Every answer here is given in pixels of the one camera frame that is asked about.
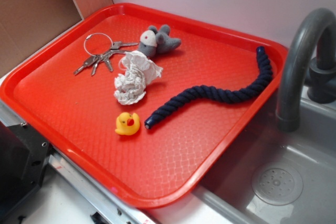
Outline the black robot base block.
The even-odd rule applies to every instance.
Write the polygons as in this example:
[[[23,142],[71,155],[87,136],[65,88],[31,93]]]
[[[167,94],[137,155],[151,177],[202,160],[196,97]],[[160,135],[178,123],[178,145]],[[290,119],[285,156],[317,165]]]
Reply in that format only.
[[[42,187],[50,150],[30,125],[1,124],[1,222]]]

